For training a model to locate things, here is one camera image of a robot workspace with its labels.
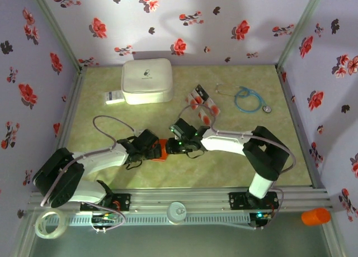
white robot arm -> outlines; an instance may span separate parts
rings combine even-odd
[[[255,202],[265,197],[274,181],[279,177],[289,154],[271,143],[252,139],[253,135],[270,140],[285,147],[264,127],[254,131],[229,132],[214,131],[210,127],[199,129],[179,118],[169,128],[176,138],[169,138],[165,150],[168,154],[187,154],[193,151],[227,151],[248,158],[256,174],[248,189],[247,197]],[[51,207],[59,207],[66,202],[88,202],[106,205],[111,201],[111,191],[102,181],[89,182],[82,177],[111,166],[131,165],[143,160],[161,157],[162,148],[158,138],[150,130],[138,137],[117,141],[112,150],[83,158],[72,164],[49,196]],[[35,174],[33,181],[42,195],[46,195],[63,167],[84,153],[70,153],[66,148],[57,150],[44,166]]]

stethoscope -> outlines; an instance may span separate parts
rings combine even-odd
[[[226,86],[226,87],[231,87],[231,88],[239,88],[240,90],[235,95],[232,95],[232,94],[229,94],[229,93],[220,92],[219,91],[220,86]],[[256,91],[254,91],[253,89],[249,89],[249,88],[243,87],[241,85],[227,85],[227,84],[219,84],[218,83],[218,84],[216,84],[215,92],[217,92],[219,94],[223,94],[223,95],[233,96],[235,106],[242,112],[255,113],[261,107],[262,107],[262,110],[265,113],[271,113],[271,111],[272,111],[271,107],[268,106],[266,104],[266,102],[263,100],[263,98]],[[259,104],[258,104],[257,108],[254,109],[254,110],[245,110],[245,109],[241,108],[239,106],[238,102],[237,102],[238,98],[247,98],[249,96],[255,96],[258,99]]]

floral wallpaper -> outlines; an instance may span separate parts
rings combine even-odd
[[[0,255],[9,256],[76,71],[33,0],[0,0],[0,19]]]
[[[358,256],[357,12],[356,0],[321,0],[281,70],[352,257]]]
[[[80,65],[274,64],[308,1],[45,0]]]

beige floor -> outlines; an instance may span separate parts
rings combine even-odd
[[[283,174],[278,185],[310,185],[311,181],[300,150],[298,139],[286,105],[274,66],[174,66],[175,95],[168,103],[126,103],[105,105],[104,92],[120,89],[121,67],[88,68],[81,91],[76,116],[71,129],[68,149],[89,151],[109,146],[111,141],[92,126],[96,115],[110,115],[124,120],[135,129],[151,129],[160,138],[171,137],[168,127],[184,107],[185,96],[198,83],[211,95],[221,109],[216,128],[230,131],[254,130],[256,126],[267,127],[297,157],[296,167]],[[215,93],[216,83],[243,85],[256,90],[272,107],[267,115],[261,110],[254,114],[238,111],[233,97]],[[255,98],[245,99],[242,107],[257,105]],[[189,110],[183,116],[195,127],[201,121]],[[117,139],[131,136],[131,132],[119,123],[100,118],[98,125]],[[249,186],[255,172],[248,160],[241,155],[223,151],[206,152],[198,159],[186,155],[171,155],[164,163],[145,161],[140,168],[130,171],[123,166],[112,167],[94,173],[87,179],[101,179],[112,189],[160,188],[160,187],[227,187]]]

orange object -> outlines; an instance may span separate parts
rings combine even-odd
[[[166,161],[166,159],[168,157],[168,154],[166,151],[167,141],[168,141],[167,139],[159,139],[159,144],[161,145],[161,148],[162,148],[162,157],[151,159],[152,161],[161,161],[161,162]]]
[[[305,225],[322,225],[331,220],[331,214],[325,208],[315,208],[314,210],[305,211],[301,215]]]

